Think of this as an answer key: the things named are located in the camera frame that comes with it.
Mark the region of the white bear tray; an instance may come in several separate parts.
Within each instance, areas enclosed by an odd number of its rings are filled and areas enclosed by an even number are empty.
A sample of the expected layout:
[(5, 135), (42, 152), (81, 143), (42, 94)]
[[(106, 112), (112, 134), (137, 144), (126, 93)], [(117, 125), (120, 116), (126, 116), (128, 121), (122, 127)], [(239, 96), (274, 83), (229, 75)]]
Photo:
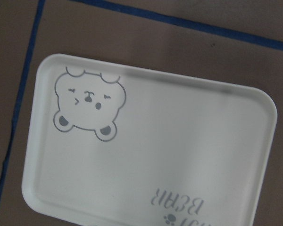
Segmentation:
[(250, 226), (276, 123), (256, 88), (54, 54), (36, 73), (23, 198), (83, 226)]

